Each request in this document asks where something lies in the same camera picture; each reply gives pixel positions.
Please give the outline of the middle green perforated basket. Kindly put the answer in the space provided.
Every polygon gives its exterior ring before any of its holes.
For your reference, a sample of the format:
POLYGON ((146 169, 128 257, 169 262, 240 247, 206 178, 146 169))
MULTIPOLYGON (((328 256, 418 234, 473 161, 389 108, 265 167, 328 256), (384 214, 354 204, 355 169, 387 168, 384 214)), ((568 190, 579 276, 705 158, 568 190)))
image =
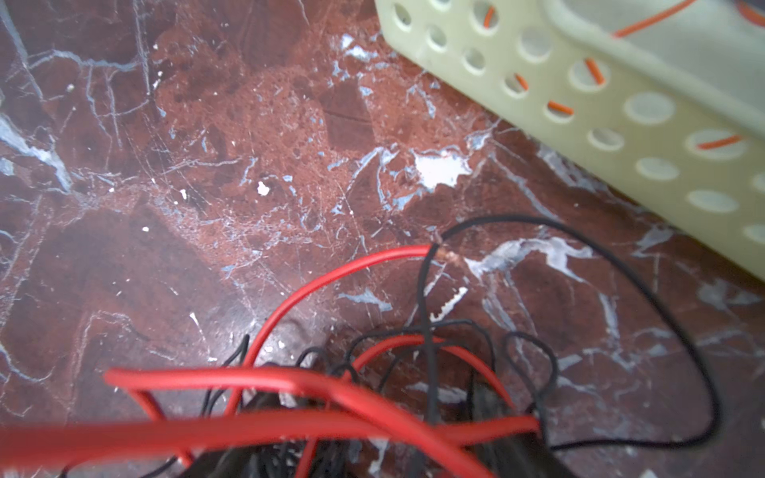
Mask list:
POLYGON ((760 1, 380 1, 388 45, 756 277, 760 1))

